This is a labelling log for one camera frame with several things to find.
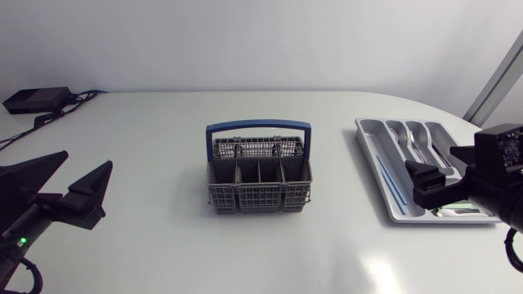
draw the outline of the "gray plastic basket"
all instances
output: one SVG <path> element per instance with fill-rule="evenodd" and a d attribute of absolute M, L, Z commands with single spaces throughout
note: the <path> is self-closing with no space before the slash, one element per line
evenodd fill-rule
<path fill-rule="evenodd" d="M 245 127 L 285 127 L 299 137 L 226 138 L 212 134 Z M 207 127 L 209 203 L 218 214 L 300 212 L 311 196 L 311 126 L 285 120 L 224 122 Z"/>

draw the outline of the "blue handle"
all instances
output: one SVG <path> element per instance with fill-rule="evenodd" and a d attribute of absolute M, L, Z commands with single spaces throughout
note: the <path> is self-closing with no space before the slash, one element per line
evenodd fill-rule
<path fill-rule="evenodd" d="M 212 134 L 217 131 L 229 131 L 248 127 L 281 127 L 305 132 L 305 159 L 309 159 L 311 152 L 311 125 L 308 122 L 296 122 L 283 119 L 248 119 L 234 122 L 222 122 L 208 125 L 205 129 L 207 141 L 207 160 L 212 161 Z"/>

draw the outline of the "mesh grid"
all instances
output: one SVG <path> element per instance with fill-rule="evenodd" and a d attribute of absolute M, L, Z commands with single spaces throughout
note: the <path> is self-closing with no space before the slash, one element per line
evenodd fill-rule
<path fill-rule="evenodd" d="M 231 187 L 209 187 L 209 197 L 217 213 L 235 213 L 235 197 Z"/>
<path fill-rule="evenodd" d="M 284 211 L 303 209 L 303 205 L 308 203 L 311 196 L 311 185 L 289 185 L 284 195 Z"/>
<path fill-rule="evenodd" d="M 276 211 L 279 209 L 281 187 L 258 186 L 238 188 L 239 207 L 242 211 Z"/>
<path fill-rule="evenodd" d="M 214 159 L 303 157 L 300 137 L 228 138 L 215 139 L 212 145 Z"/>

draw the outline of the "black cable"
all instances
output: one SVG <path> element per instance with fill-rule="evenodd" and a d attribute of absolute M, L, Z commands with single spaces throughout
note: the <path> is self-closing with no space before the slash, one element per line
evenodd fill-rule
<path fill-rule="evenodd" d="M 74 112 L 76 109 L 78 109 L 80 106 L 91 100 L 92 98 L 98 96 L 100 93 L 106 93 L 105 91 L 100 90 L 91 90 L 91 91 L 85 91 L 80 94 L 72 94 L 68 97 L 68 104 L 75 105 L 73 108 L 68 109 L 66 111 L 61 110 L 60 112 L 53 113 L 53 114 L 44 114 L 42 116 L 36 117 L 34 120 L 34 126 L 32 129 L 29 129 L 27 131 L 23 131 L 18 135 L 11 136 L 7 139 L 0 140 L 0 144 L 4 144 L 2 147 L 0 147 L 0 151 L 7 148 L 7 146 L 15 143 L 17 140 L 27 136 L 28 134 L 32 133 L 33 131 L 38 130 L 40 127 L 46 126 L 49 123 L 53 123 L 56 120 L 63 118 L 65 115 L 70 114 Z"/>
<path fill-rule="evenodd" d="M 510 261 L 510 264 L 520 272 L 523 273 L 523 262 L 521 262 L 520 258 L 517 256 L 516 252 L 514 251 L 514 235 L 516 234 L 516 230 L 514 228 L 510 228 L 510 230 L 507 233 L 507 238 L 505 239 L 505 250 L 507 251 L 507 257 L 508 261 Z"/>
<path fill-rule="evenodd" d="M 38 268 L 36 267 L 36 265 L 34 263 L 32 263 L 31 261 L 28 261 L 24 257 L 22 257 L 20 259 L 20 263 L 22 265 L 25 265 L 27 270 L 31 271 L 31 274 L 33 275 L 33 279 L 34 279 L 33 289 L 29 293 L 4 290 L 4 291 L 2 291 L 2 294 L 39 294 L 42 291 L 42 287 L 43 287 L 43 280 L 42 280 L 42 275 L 40 274 L 40 271 L 38 270 Z"/>

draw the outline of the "white wall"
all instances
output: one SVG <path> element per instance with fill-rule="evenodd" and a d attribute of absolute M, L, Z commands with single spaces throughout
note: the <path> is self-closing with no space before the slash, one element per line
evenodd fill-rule
<path fill-rule="evenodd" d="M 372 91 L 462 116 L 522 28 L 519 0 L 5 0 L 0 98 Z"/>

